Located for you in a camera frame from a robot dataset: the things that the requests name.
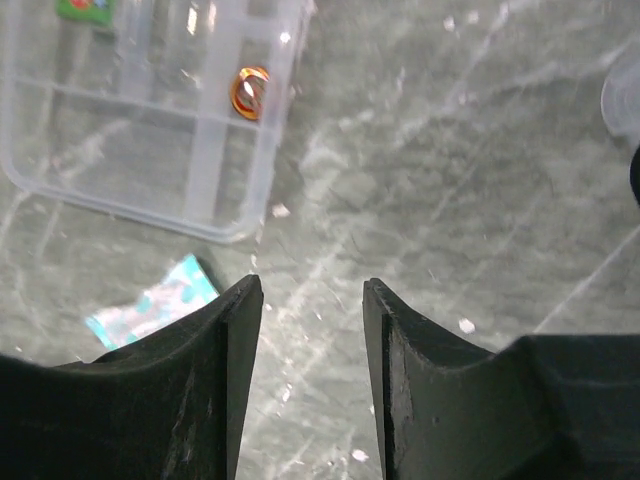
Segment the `clear compartment tray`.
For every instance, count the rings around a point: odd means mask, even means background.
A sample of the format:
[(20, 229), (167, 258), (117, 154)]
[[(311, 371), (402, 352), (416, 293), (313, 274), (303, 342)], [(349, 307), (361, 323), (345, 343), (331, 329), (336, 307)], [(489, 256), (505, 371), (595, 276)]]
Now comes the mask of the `clear compartment tray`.
[[(1, 5), (1, 166), (23, 190), (213, 242), (263, 223), (310, 1), (115, 1), (110, 28), (56, 1)], [(270, 80), (257, 121), (231, 83)]]

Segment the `small green box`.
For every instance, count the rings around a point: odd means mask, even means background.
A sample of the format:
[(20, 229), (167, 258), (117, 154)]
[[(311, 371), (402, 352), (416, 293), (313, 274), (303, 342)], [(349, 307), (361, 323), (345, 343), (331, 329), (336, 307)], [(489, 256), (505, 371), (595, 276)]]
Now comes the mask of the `small green box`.
[(114, 0), (57, 0), (56, 13), (68, 20), (110, 28), (115, 5)]

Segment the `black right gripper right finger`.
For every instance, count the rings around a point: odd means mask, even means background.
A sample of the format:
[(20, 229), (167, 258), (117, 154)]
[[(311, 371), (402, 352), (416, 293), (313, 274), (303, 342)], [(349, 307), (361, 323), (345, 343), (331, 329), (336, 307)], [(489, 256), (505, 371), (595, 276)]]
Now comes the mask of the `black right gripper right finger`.
[(386, 479), (635, 479), (637, 335), (526, 335), (490, 352), (379, 279), (363, 322)]

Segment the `small red round item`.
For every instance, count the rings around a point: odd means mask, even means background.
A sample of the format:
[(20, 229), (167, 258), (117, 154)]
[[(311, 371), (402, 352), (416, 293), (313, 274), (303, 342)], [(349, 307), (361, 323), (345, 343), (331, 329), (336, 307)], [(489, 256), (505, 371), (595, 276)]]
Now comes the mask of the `small red round item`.
[(259, 66), (242, 67), (230, 87), (230, 101), (243, 118), (257, 121), (262, 111), (262, 97), (270, 80), (269, 72)]

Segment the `clear first aid box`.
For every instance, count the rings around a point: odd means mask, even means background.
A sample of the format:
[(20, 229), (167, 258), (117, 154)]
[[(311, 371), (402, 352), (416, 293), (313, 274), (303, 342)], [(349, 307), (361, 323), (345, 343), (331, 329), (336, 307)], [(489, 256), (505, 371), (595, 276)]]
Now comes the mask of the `clear first aid box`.
[(624, 138), (632, 150), (639, 146), (639, 42), (630, 44), (614, 62), (601, 91), (601, 114), (613, 137)]

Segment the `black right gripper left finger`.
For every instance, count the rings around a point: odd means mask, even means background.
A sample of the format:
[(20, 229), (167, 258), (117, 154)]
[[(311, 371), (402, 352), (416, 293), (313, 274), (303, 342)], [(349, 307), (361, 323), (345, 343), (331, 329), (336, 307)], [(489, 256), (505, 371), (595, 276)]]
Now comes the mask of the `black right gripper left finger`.
[(1, 360), (5, 479), (231, 479), (261, 324), (249, 275), (91, 363)]

